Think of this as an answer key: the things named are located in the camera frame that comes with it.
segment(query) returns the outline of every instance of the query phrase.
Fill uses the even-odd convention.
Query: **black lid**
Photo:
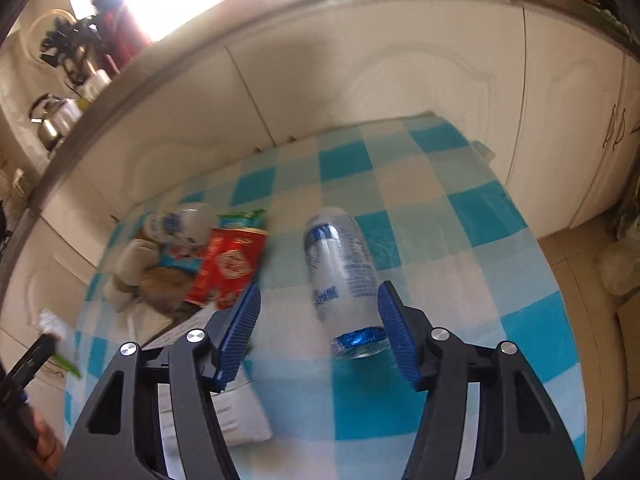
[[[92,4],[98,12],[106,12],[107,10],[117,9],[122,5],[123,0],[93,0]]]

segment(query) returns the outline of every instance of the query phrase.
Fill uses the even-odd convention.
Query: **red packet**
[[[218,308],[232,306],[254,275],[267,236],[261,229],[212,229],[185,301],[203,305],[215,300]]]

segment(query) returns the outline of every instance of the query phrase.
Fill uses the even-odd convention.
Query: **kettle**
[[[36,108],[40,106],[42,113],[34,117]],[[38,97],[29,110],[31,122],[40,124],[38,138],[49,153],[68,135],[81,115],[76,101],[48,93]]]

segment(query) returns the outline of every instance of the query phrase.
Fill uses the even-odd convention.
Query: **white cabinet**
[[[45,308],[74,328],[94,272],[94,266],[38,219],[9,280],[0,328],[29,347],[40,335],[38,313]]]
[[[6,371],[11,370],[26,351],[26,346],[0,330],[0,360]],[[29,404],[42,413],[56,435],[64,440],[64,379],[59,370],[47,362],[27,385],[26,391]],[[52,376],[58,377],[57,381],[52,381]]]
[[[79,168],[47,200],[42,217],[89,263],[98,266],[115,226],[114,212]]]
[[[508,191],[533,234],[569,227],[614,126],[622,52],[577,24],[525,9],[527,72]]]
[[[119,218],[191,177],[237,162],[256,148],[273,147],[223,47],[183,63],[79,163]]]
[[[606,152],[571,227],[576,227],[613,206],[623,191],[633,165],[640,133],[640,64],[625,56],[622,90]]]
[[[228,44],[277,144],[433,111],[506,181],[524,81],[522,8],[501,0],[334,0]]]

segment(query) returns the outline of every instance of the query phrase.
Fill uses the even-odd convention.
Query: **tablecloth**
[[[268,210],[262,313],[245,365],[274,437],[232,449],[244,478],[400,478],[424,393],[390,350],[334,360],[314,312],[303,227],[323,206],[355,216],[380,280],[465,342],[514,341],[584,453],[580,364],[558,284],[503,186],[455,127],[431,114],[343,128],[252,156],[130,211],[114,229],[76,330],[81,380],[65,392],[67,436],[118,346],[126,321],[102,286],[145,214],[177,202]],[[470,384],[458,477],[470,472],[478,420]]]

